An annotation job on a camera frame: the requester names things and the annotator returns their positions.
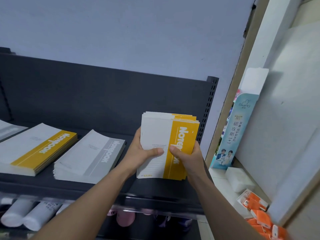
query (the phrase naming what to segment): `forearm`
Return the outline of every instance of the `forearm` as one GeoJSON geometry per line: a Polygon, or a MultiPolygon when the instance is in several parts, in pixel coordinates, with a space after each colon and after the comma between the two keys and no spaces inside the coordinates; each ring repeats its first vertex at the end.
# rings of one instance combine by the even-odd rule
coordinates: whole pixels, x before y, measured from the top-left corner
{"type": "Polygon", "coordinates": [[[42,227],[33,239],[95,239],[128,175],[126,169],[117,166],[42,227]]]}
{"type": "Polygon", "coordinates": [[[215,240],[263,239],[238,214],[207,176],[195,176],[192,180],[215,240]]]}

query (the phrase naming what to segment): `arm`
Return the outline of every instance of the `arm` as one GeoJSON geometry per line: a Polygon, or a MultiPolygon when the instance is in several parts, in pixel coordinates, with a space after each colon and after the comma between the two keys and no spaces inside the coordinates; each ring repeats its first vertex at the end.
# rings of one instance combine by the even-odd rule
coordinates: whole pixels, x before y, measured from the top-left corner
{"type": "Polygon", "coordinates": [[[100,182],[43,226],[33,240],[95,239],[126,179],[150,157],[162,155],[163,149],[143,150],[140,129],[122,161],[100,182]]]}
{"type": "Polygon", "coordinates": [[[170,152],[179,158],[188,173],[188,180],[198,194],[215,240],[263,239],[246,220],[229,204],[226,198],[208,178],[202,153],[196,141],[191,155],[171,146],[170,152]]]}

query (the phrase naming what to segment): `person's right thumb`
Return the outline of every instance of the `person's right thumb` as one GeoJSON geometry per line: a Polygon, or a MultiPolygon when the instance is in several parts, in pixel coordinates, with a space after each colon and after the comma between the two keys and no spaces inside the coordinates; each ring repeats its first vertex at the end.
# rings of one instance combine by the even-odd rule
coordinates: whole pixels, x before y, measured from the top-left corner
{"type": "Polygon", "coordinates": [[[186,156],[188,156],[188,154],[180,151],[178,148],[176,148],[175,146],[171,145],[169,147],[170,152],[172,153],[172,155],[176,158],[180,158],[180,159],[185,159],[186,156]]]}

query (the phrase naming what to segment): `man in suit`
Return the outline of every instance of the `man in suit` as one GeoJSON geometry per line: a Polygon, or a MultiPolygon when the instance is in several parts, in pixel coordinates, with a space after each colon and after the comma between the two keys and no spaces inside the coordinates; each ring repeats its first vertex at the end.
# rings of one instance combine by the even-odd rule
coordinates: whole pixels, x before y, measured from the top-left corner
{"type": "Polygon", "coordinates": [[[221,153],[219,153],[219,154],[217,155],[217,158],[216,158],[216,159],[220,159],[220,158],[222,158],[222,157],[225,157],[225,156],[226,156],[225,152],[226,152],[226,149],[222,149],[222,150],[221,150],[221,153]]]}

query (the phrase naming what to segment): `notebook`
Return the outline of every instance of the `notebook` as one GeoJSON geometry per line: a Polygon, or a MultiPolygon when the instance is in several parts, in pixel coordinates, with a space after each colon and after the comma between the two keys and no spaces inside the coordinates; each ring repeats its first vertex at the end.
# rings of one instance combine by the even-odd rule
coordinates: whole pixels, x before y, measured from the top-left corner
{"type": "Polygon", "coordinates": [[[39,124],[0,143],[0,173],[35,176],[77,141],[77,134],[39,124]]]}
{"type": "Polygon", "coordinates": [[[0,120],[0,142],[27,129],[24,126],[13,125],[0,120]]]}
{"type": "Polygon", "coordinates": [[[125,145],[91,130],[54,163],[54,178],[96,184],[115,167],[125,145]]]}
{"type": "Polygon", "coordinates": [[[199,122],[192,115],[146,112],[141,120],[140,143],[143,149],[162,148],[164,154],[147,160],[137,170],[137,178],[186,179],[182,162],[169,151],[174,145],[181,151],[191,154],[199,122]]]}

